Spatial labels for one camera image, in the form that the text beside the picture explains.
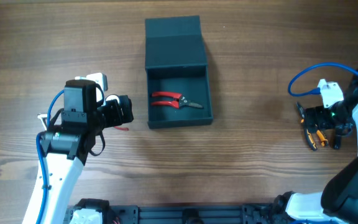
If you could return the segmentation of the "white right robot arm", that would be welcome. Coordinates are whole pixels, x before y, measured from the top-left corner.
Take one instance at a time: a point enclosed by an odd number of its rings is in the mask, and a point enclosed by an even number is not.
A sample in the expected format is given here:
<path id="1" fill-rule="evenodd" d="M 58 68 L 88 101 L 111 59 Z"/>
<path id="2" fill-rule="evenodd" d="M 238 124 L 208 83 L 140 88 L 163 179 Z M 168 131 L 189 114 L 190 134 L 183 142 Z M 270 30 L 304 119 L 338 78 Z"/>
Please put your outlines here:
<path id="1" fill-rule="evenodd" d="M 269 207 L 270 223 L 358 223 L 358 69 L 340 63 L 332 67 L 351 72 L 353 77 L 346 90 L 336 82 L 321 79 L 311 95 L 319 95 L 323 104 L 304 108 L 296 104 L 306 142 L 316 151 L 316 134 L 322 146 L 328 145 L 324 131 L 334 131 L 333 148 L 339 149 L 341 139 L 357 132 L 357 157 L 334 176 L 321 192 L 301 194 L 286 192 L 275 198 Z"/>

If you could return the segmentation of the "red black screwdriver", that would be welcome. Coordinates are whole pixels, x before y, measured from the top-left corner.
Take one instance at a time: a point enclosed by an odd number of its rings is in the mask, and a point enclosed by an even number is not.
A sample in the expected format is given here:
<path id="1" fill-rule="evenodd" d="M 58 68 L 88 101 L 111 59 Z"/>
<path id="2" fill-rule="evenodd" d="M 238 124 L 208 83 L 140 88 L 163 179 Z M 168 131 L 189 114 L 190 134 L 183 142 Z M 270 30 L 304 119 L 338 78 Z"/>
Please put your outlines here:
<path id="1" fill-rule="evenodd" d="M 333 149 L 339 150 L 341 148 L 342 134 L 343 134 L 343 129 L 342 128 L 336 128 L 335 129 L 335 131 L 334 131 L 334 140 L 333 140 Z"/>

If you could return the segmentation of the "orange black pliers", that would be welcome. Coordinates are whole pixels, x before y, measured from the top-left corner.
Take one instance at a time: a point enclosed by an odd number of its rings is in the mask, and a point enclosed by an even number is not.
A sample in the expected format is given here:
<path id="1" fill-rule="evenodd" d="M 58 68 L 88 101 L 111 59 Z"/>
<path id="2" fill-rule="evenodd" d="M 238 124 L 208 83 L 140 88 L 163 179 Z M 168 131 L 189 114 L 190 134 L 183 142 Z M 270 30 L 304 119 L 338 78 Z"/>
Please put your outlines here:
<path id="1" fill-rule="evenodd" d="M 328 146 L 328 139 L 327 139 L 326 135 L 324 134 L 324 132 L 321 131 L 317 127 L 317 125 L 312 126 L 312 125 L 308 124 L 307 119 L 306 119 L 306 112 L 305 112 L 304 107 L 302 107 L 299 102 L 296 102 L 295 105 L 296 105 L 298 113 L 299 113 L 299 115 L 301 117 L 300 124 L 303 127 L 305 140 L 306 140 L 306 143 L 308 144 L 309 148 L 312 151 L 317 151 L 318 150 L 317 144 L 316 144 L 316 142 L 315 142 L 315 140 L 313 138 L 314 134 L 317 135 L 317 137 L 319 138 L 320 144 L 323 147 L 327 147 Z"/>

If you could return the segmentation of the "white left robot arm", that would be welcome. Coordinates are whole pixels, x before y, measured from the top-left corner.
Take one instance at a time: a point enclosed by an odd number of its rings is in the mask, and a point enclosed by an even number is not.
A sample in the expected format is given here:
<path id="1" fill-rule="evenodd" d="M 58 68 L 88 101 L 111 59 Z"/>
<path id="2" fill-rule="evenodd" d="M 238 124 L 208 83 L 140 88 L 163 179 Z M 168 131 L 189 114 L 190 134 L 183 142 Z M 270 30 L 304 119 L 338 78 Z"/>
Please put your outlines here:
<path id="1" fill-rule="evenodd" d="M 62 223 L 74 186 L 96 138 L 106 128 L 133 121 L 126 95 L 97 99 L 101 86 L 92 80 L 68 80 L 64 106 L 47 116 L 47 128 L 36 137 L 39 171 L 24 223 Z"/>

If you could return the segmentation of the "red handled cutters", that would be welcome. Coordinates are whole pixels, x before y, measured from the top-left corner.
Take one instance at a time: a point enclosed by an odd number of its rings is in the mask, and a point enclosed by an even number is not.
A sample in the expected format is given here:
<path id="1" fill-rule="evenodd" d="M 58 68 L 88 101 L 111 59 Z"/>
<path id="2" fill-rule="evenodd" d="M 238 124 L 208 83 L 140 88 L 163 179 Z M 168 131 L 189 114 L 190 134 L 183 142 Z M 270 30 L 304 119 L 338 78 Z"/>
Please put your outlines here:
<path id="1" fill-rule="evenodd" d="M 170 106 L 175 109 L 180 109 L 182 107 L 192 107 L 197 109 L 203 109 L 203 105 L 195 103 L 194 101 L 189 100 L 181 93 L 175 93 L 170 91 L 155 91 L 151 94 L 152 98 L 171 98 L 167 101 L 153 101 L 151 102 L 152 106 Z"/>

